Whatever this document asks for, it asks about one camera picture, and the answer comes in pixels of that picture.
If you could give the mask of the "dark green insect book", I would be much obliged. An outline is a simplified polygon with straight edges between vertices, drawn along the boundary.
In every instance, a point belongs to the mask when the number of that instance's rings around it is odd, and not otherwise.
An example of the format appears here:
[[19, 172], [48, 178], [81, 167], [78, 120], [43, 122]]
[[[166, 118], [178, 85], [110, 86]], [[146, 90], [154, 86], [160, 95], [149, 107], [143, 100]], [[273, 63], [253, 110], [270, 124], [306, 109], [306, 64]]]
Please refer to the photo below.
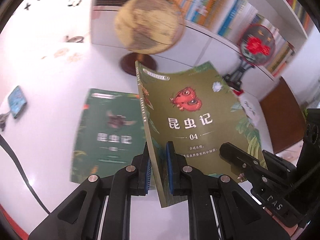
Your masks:
[[74, 144], [71, 182], [114, 175], [143, 153], [145, 142], [139, 95], [91, 88]]

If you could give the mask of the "smartphone with keys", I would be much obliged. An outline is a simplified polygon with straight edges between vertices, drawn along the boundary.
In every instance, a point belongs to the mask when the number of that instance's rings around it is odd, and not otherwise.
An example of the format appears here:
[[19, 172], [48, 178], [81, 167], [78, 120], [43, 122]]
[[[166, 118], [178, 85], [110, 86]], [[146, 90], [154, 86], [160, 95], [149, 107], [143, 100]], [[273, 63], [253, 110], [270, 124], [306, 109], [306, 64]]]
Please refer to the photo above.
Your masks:
[[9, 111], [1, 114], [1, 132], [4, 132], [9, 115], [17, 119], [27, 106], [26, 97], [20, 86], [16, 86], [8, 96]]

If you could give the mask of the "white bookshelf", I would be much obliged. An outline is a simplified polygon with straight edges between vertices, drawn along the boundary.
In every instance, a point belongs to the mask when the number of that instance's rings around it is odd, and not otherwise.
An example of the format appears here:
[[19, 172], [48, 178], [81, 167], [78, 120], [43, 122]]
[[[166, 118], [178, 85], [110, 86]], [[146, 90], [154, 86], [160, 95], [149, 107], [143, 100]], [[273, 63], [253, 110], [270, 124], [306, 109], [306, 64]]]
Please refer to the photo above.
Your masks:
[[[191, 66], [199, 59], [200, 52], [209, 41], [215, 40], [222, 46], [235, 49], [235, 44], [218, 34], [234, 1], [224, 1], [209, 29], [184, 20], [186, 28], [181, 39], [158, 56]], [[95, 2], [96, 0], [93, 0], [91, 42], [101, 46], [123, 48], [114, 30], [114, 19], [121, 6], [96, 6]], [[308, 40], [312, 24], [304, 20], [300, 5], [293, 0], [248, 0], [248, 2], [279, 29], [280, 34], [294, 46], [296, 51], [299, 51]]]

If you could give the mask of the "yellow desk globe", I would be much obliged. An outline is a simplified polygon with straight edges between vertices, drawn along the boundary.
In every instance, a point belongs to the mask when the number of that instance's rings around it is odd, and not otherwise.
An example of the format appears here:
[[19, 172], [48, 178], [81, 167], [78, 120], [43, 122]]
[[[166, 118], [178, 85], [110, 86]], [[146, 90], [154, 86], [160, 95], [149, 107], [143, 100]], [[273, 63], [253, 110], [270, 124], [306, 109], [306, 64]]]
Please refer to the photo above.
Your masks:
[[128, 0], [114, 19], [117, 38], [129, 51], [120, 59], [121, 69], [135, 76], [135, 62], [157, 69], [152, 55], [173, 47], [183, 36], [182, 9], [174, 0]]

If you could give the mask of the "white blue book row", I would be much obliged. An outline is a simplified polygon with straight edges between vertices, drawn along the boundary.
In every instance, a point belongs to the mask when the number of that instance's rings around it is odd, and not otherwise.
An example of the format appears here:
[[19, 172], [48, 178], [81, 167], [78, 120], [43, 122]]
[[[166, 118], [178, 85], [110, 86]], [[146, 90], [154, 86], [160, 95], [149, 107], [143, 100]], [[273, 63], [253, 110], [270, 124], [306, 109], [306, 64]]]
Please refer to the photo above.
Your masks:
[[245, 61], [277, 77], [295, 54], [294, 46], [248, 0], [235, 0], [218, 34], [240, 49]]

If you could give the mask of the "brown wooden cabinet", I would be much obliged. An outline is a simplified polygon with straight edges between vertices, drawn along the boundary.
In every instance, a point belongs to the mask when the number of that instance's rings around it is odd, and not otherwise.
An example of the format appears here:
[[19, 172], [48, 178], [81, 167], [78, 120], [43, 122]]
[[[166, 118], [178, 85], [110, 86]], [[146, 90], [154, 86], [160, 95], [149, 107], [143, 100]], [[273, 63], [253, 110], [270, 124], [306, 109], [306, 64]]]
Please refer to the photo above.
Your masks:
[[286, 81], [281, 77], [273, 90], [260, 100], [274, 154], [301, 141], [306, 129], [302, 110]]

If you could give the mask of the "embroidered round fan stand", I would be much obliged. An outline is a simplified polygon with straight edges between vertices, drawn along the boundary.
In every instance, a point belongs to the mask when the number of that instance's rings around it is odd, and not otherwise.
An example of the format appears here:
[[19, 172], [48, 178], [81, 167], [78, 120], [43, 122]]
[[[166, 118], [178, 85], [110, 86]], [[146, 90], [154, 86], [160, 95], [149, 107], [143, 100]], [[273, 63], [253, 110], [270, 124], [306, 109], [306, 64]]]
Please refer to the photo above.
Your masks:
[[223, 79], [229, 87], [240, 91], [242, 78], [250, 69], [263, 66], [272, 58], [276, 49], [274, 35], [260, 24], [250, 25], [239, 40], [240, 64], [234, 72]]

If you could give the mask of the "olive insect book 04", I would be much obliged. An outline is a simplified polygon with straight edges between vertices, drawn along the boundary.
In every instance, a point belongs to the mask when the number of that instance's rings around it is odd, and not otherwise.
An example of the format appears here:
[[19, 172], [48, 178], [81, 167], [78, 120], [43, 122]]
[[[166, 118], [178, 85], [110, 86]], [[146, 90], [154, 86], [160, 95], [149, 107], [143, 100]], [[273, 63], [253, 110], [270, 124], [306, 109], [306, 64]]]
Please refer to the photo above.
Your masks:
[[225, 161], [230, 142], [265, 164], [258, 129], [244, 103], [210, 62], [177, 73], [160, 73], [136, 62], [146, 142], [161, 207], [184, 201], [170, 192], [166, 145], [172, 142], [188, 165], [210, 176], [226, 174], [240, 183], [240, 168]]

